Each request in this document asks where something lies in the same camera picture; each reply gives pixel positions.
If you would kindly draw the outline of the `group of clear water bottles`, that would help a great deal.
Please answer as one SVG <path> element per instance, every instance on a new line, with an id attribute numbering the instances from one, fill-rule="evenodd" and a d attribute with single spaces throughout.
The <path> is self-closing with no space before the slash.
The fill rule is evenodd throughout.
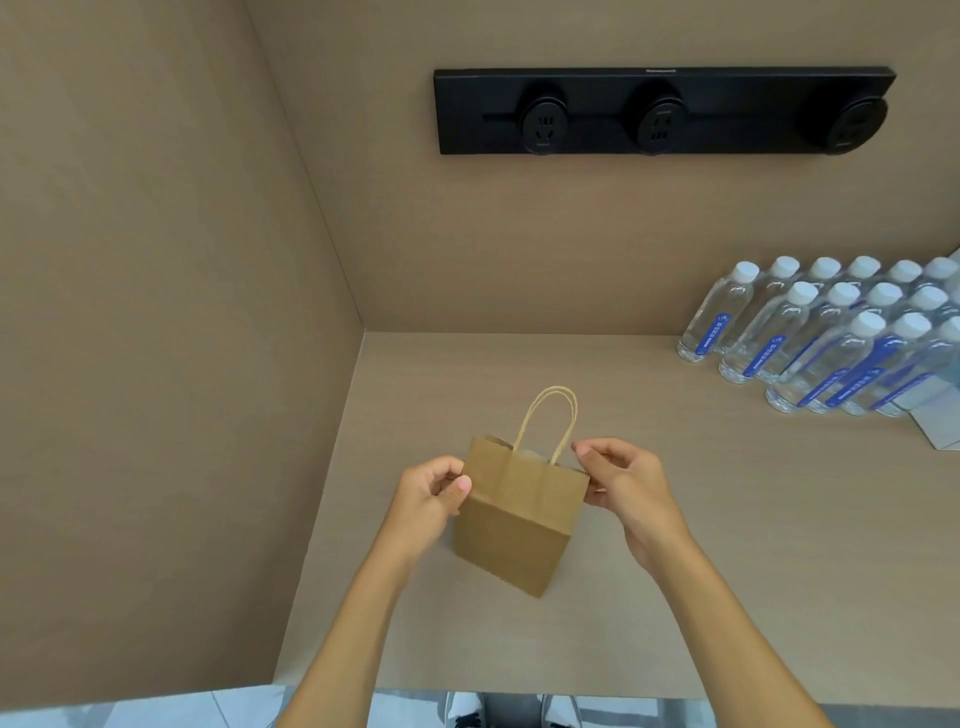
<path id="1" fill-rule="evenodd" d="M 960 316 L 960 294 L 954 294 L 960 287 L 960 248 L 924 266 L 898 261 L 885 272 L 880 261 L 865 255 L 846 268 L 836 259 L 821 257 L 806 272 L 789 255 L 777 257 L 766 270 L 751 261 L 736 264 L 742 267 L 753 274 L 747 283 L 748 297 L 743 296 L 743 282 L 735 273 L 719 278 L 678 340 L 677 353 L 684 360 L 698 363 L 710 355 L 726 354 L 770 301 L 800 281 L 817 288 L 818 296 L 810 303 L 804 325 L 763 361 L 752 376 L 755 380 L 774 381 L 797 358 L 825 341 L 828 331 L 864 310 L 888 324 L 916 311 L 930 321 L 932 338 L 942 323 Z"/>

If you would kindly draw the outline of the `black round socket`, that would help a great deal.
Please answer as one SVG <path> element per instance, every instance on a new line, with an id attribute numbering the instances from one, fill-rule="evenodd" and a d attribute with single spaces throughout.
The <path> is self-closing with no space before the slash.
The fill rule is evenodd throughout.
<path id="1" fill-rule="evenodd" d="M 532 155 L 556 154 L 569 129 L 567 105 L 562 94 L 545 90 L 524 104 L 519 117 L 521 140 Z"/>
<path id="2" fill-rule="evenodd" d="M 634 140 L 643 154 L 655 156 L 669 150 L 688 121 L 687 105 L 673 90 L 648 94 L 640 105 Z"/>
<path id="3" fill-rule="evenodd" d="M 859 98 L 840 107 L 825 125 L 822 149 L 832 156 L 858 150 L 878 132 L 888 114 L 882 97 Z"/>

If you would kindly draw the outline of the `person's right hand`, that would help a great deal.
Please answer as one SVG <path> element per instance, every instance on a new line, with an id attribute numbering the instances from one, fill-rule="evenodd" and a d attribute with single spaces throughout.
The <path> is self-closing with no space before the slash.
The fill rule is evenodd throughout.
<path id="1" fill-rule="evenodd" d="M 617 438 L 583 439 L 571 450 L 588 483 L 606 487 L 633 559 L 654 579 L 693 542 L 688 522 L 669 487 L 661 459 Z"/>

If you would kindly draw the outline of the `person's white left shoe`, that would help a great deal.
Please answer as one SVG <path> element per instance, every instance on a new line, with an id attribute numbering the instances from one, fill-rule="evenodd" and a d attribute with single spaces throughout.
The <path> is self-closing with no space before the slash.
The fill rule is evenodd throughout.
<path id="1" fill-rule="evenodd" d="M 448 692 L 443 718 L 444 728 L 487 728 L 483 695 L 467 691 Z"/>

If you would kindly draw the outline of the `person's right forearm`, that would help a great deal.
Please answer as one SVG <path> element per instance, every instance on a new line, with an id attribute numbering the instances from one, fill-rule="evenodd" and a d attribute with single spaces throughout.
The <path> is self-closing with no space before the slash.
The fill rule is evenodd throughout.
<path id="1" fill-rule="evenodd" d="M 689 534 L 627 544 L 671 610 L 717 728 L 835 728 Z"/>

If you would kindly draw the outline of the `black wall power track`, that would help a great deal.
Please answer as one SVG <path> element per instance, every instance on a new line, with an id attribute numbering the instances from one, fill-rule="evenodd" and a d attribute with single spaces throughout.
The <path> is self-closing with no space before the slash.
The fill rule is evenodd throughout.
<path id="1" fill-rule="evenodd" d="M 886 66 L 438 69 L 438 150 L 532 155 L 521 113 L 549 90 L 561 94 L 568 115 L 551 155 L 650 156 L 634 137 L 639 109 L 648 94 L 669 90 L 686 104 L 687 121 L 660 155 L 831 156 L 823 134 L 837 111 L 859 98 L 886 100 L 896 79 Z"/>

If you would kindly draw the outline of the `brown paper bag with handles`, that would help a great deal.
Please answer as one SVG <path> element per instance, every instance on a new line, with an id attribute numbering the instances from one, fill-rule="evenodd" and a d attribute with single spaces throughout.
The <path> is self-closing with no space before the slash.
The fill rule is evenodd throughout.
<path id="1" fill-rule="evenodd" d="M 565 399 L 569 422 L 549 457 L 522 448 L 540 405 Z M 453 551 L 466 562 L 534 599 L 547 591 L 567 550 L 591 478 L 560 464 L 579 414 L 576 394 L 563 385 L 531 402 L 513 440 L 471 439 L 463 474 L 472 484 L 453 527 Z"/>

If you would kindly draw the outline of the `person's left forearm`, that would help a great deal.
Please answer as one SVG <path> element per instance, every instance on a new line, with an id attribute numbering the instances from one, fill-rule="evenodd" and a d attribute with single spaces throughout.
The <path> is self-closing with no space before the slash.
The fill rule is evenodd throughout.
<path id="1" fill-rule="evenodd" d="M 379 535 L 274 728 L 366 728 L 387 633 L 419 556 Z"/>

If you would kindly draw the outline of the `person's left hand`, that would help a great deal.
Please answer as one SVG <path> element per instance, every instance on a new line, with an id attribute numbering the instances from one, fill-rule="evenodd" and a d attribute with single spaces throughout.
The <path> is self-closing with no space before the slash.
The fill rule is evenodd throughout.
<path id="1" fill-rule="evenodd" d="M 441 488 L 457 477 L 467 477 L 463 460 L 442 455 L 408 467 L 379 528 L 379 549 L 413 566 L 439 540 L 450 519 L 440 503 Z"/>

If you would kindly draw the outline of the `white flat box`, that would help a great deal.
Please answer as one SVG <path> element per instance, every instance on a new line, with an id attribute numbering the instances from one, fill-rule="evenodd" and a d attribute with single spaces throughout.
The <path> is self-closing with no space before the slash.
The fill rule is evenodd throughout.
<path id="1" fill-rule="evenodd" d="M 935 450 L 960 453 L 960 372 L 932 375 L 893 404 L 913 419 Z"/>

